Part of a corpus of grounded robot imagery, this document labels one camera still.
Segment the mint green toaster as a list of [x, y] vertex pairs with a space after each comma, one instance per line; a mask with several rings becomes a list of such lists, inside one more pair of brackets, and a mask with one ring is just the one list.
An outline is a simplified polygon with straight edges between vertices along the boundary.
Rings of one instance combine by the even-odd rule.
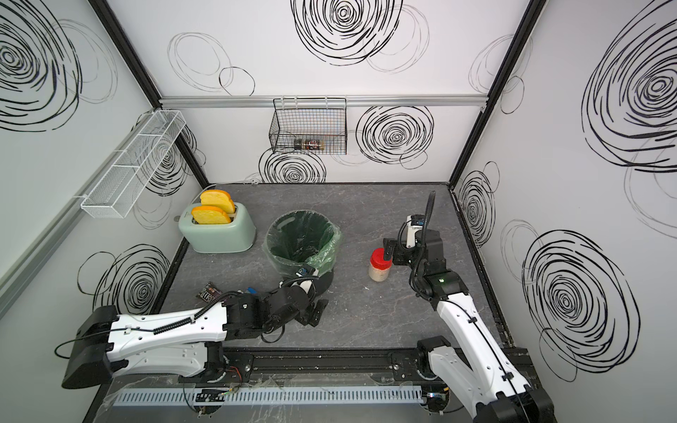
[[200, 225], [194, 222], [190, 204], [180, 216], [178, 228], [197, 253], [232, 254], [249, 250], [255, 243], [257, 229], [244, 204], [236, 203], [236, 213], [231, 223]]

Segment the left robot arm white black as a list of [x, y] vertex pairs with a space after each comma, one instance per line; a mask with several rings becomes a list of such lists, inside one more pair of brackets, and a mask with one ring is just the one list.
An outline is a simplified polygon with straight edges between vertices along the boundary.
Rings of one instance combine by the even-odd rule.
[[317, 326], [328, 302], [317, 277], [293, 278], [269, 293], [227, 291], [202, 308], [156, 315], [97, 308], [82, 324], [67, 356], [66, 390], [99, 386], [121, 375], [178, 375], [218, 382], [231, 370], [227, 341], [258, 338], [270, 344], [296, 321]]

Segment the oatmeal jar clear plastic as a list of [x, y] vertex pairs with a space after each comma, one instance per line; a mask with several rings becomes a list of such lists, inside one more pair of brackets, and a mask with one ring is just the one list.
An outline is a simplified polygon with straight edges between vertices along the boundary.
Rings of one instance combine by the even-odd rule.
[[371, 262], [368, 276], [375, 282], [384, 282], [389, 277], [391, 268], [391, 262]]

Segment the aluminium wall rail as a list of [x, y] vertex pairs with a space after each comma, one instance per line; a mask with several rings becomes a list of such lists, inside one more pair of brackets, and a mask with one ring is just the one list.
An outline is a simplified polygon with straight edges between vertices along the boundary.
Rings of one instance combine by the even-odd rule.
[[472, 94], [362, 94], [362, 95], [316, 95], [316, 96], [175, 96], [160, 99], [160, 105], [167, 109], [239, 109], [239, 108], [311, 108], [342, 106], [385, 107], [484, 107], [488, 96]]

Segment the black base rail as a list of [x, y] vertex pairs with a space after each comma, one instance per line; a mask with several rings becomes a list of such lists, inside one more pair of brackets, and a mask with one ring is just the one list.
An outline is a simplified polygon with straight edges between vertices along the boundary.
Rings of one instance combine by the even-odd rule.
[[432, 377], [424, 354], [447, 347], [443, 337], [420, 340], [410, 348], [281, 349], [223, 347], [216, 377], [226, 382], [255, 382], [266, 375], [358, 374], [386, 381], [422, 382]]

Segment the toast slice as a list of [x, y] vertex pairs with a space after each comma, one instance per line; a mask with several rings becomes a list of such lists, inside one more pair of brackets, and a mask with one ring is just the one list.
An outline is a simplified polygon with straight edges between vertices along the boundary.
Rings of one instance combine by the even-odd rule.
[[197, 206], [190, 214], [199, 225], [227, 225], [232, 222], [230, 216], [216, 206]]
[[224, 190], [205, 190], [200, 194], [200, 202], [202, 206], [218, 207], [227, 214], [236, 213], [236, 204]]

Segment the red jar lid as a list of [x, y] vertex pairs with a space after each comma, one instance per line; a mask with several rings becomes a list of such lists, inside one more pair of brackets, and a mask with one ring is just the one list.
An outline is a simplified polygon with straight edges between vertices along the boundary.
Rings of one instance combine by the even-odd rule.
[[373, 251], [370, 257], [370, 265], [376, 270], [385, 271], [391, 268], [392, 261], [385, 259], [384, 248], [378, 248]]

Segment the rear toast slice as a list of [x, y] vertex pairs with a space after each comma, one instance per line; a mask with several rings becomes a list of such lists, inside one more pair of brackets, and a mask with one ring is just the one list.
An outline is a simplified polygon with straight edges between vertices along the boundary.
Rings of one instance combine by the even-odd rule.
[[224, 190], [205, 190], [200, 194], [200, 202], [202, 206], [218, 207], [227, 214], [236, 213], [236, 204]]

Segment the front toast slice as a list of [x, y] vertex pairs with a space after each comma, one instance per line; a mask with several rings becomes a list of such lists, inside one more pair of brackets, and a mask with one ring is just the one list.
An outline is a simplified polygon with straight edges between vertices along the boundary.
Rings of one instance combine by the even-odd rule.
[[232, 222], [230, 216], [216, 206], [197, 206], [190, 214], [199, 225], [227, 225]]

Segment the purple candy bar wrapper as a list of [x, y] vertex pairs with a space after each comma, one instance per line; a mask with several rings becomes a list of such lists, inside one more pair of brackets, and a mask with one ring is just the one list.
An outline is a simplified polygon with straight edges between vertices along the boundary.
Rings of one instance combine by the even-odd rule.
[[205, 303], [210, 303], [215, 300], [217, 297], [222, 295], [222, 291], [213, 284], [213, 282], [208, 282], [197, 294], [197, 298]]

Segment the small jar in basket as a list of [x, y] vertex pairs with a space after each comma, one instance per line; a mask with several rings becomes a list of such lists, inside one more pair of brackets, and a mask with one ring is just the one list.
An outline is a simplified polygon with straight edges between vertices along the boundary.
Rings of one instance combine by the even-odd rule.
[[295, 139], [293, 148], [297, 151], [324, 151], [324, 141], [320, 139]]

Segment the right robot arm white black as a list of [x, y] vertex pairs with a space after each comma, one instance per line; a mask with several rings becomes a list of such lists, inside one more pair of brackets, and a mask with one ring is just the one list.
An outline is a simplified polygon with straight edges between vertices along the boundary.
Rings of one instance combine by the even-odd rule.
[[450, 328], [458, 347], [421, 342], [421, 373], [441, 379], [475, 422], [553, 422], [555, 406], [542, 388], [520, 374], [490, 331], [462, 278], [448, 268], [439, 232], [421, 229], [414, 246], [383, 241], [385, 261], [410, 268], [414, 292]]

